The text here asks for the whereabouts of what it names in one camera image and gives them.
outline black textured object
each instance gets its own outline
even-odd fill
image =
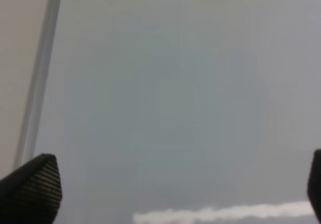
[[[56,156],[42,154],[0,181],[0,223],[53,223],[61,199]]]
[[[310,177],[307,185],[307,195],[318,221],[321,223],[321,150],[314,152]]]

